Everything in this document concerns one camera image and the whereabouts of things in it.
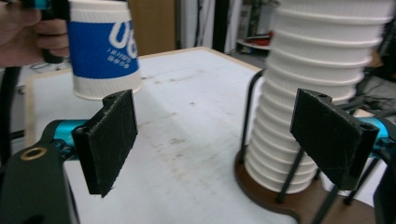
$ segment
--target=wooden base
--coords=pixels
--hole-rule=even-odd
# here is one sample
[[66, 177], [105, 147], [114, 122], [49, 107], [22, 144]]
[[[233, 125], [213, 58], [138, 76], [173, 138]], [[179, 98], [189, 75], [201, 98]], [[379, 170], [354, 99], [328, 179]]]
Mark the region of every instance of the wooden base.
[[[313, 180], [311, 185], [302, 192], [288, 194], [283, 203], [277, 203], [278, 193], [262, 187], [248, 174], [245, 165], [238, 162], [239, 153], [234, 162], [234, 174], [239, 187], [246, 195], [261, 207], [270, 211], [293, 217], [298, 223], [311, 223], [317, 211], [328, 195], [319, 180]], [[352, 205], [343, 203], [345, 196], [338, 195], [331, 209], [323, 218], [322, 223], [375, 223], [374, 208], [360, 201]]]

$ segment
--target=metal rod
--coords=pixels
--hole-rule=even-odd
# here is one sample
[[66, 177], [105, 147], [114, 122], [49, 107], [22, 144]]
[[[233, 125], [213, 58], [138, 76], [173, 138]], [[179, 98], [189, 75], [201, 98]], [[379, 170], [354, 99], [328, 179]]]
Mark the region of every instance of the metal rod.
[[277, 203], [283, 203], [285, 201], [286, 191], [289, 188], [291, 180], [294, 178], [294, 174], [297, 171], [298, 165], [300, 164], [303, 155], [304, 155], [304, 150], [300, 147], [300, 151], [298, 152], [296, 159], [294, 160], [294, 164], [290, 168], [290, 172], [285, 180], [285, 183], [283, 184], [282, 190], [279, 192], [279, 194], [276, 197]]
[[361, 176], [361, 180], [359, 180], [358, 187], [355, 190], [351, 191], [349, 193], [349, 195], [344, 199], [344, 204], [351, 205], [353, 198], [358, 193], [358, 191], [361, 188], [361, 186], [364, 184], [364, 181], [366, 181], [367, 177], [374, 170], [374, 168], [376, 167], [378, 162], [379, 162], [378, 158], [374, 158], [372, 160], [372, 162], [370, 163], [369, 167], [367, 167], [367, 169], [364, 171], [363, 175]]
[[326, 216], [327, 212], [332, 206], [332, 203], [337, 198], [337, 195], [338, 195], [338, 188], [337, 186], [334, 185], [332, 187], [332, 191], [330, 191], [329, 195], [327, 196], [322, 206], [318, 210], [317, 215], [314, 217], [312, 224], [319, 224], [322, 221], [322, 219]]
[[262, 71], [256, 73], [254, 77], [250, 81], [250, 85], [247, 91], [247, 107], [245, 110], [245, 120], [244, 120], [244, 130], [242, 132], [242, 140], [241, 140], [241, 149], [240, 149], [240, 156], [239, 156], [239, 163], [242, 164], [245, 162], [245, 154], [246, 154], [246, 149], [245, 149], [245, 142], [247, 139], [247, 134], [248, 134], [248, 122], [249, 122], [249, 114], [250, 114], [250, 106], [251, 106], [251, 98], [253, 96], [253, 90], [254, 86], [256, 85], [257, 80], [259, 80], [260, 77], [262, 77]]

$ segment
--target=finger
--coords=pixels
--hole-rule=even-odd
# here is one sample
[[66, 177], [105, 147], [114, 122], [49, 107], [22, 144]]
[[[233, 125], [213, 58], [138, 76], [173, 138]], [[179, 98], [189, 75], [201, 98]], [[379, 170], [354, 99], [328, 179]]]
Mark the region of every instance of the finger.
[[70, 56], [69, 47], [63, 49], [50, 49], [49, 52], [54, 56], [68, 57]]
[[66, 21], [59, 19], [40, 21], [33, 28], [40, 35], [63, 35], [67, 33]]
[[40, 21], [39, 10], [23, 9], [21, 3], [11, 3], [0, 9], [0, 32], [8, 32], [19, 29], [22, 26], [30, 26]]
[[62, 49], [69, 46], [67, 34], [41, 35], [37, 39], [37, 46], [41, 49]]

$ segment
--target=wooden panel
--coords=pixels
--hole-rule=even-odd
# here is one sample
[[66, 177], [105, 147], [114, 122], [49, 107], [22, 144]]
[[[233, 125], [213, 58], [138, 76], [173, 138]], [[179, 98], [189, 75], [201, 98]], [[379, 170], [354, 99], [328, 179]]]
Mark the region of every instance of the wooden panel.
[[139, 56], [176, 49], [175, 0], [129, 0]]

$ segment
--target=white paper cup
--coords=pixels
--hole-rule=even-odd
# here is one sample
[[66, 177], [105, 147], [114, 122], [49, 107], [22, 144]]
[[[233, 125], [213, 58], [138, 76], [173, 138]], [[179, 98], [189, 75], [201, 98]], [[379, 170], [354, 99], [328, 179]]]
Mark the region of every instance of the white paper cup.
[[[272, 190], [274, 192], [280, 192], [282, 190], [284, 181], [280, 181], [272, 178], [271, 176], [265, 175], [260, 171], [260, 168], [255, 167], [254, 163], [246, 162], [245, 166], [247, 168], [247, 172], [249, 175], [260, 185], [263, 187]], [[301, 182], [291, 182], [288, 190], [286, 191], [288, 194], [298, 193], [304, 189], [306, 189], [311, 180], [305, 180]]]
[[126, 2], [71, 0], [67, 29], [77, 96], [100, 100], [142, 87]]

